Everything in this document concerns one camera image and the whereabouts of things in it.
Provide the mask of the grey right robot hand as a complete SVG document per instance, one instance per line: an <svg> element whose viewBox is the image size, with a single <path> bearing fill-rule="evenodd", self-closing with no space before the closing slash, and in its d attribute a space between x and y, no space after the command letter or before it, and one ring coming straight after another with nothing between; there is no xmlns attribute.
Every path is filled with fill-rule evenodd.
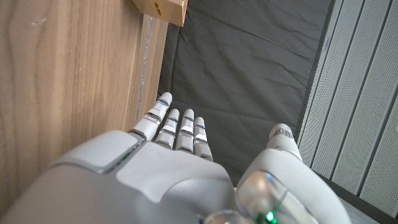
<svg viewBox="0 0 398 224"><path fill-rule="evenodd" d="M275 125L237 185L213 160L203 118L166 92L128 132L103 133L57 159L2 223L349 223L334 191Z"/></svg>

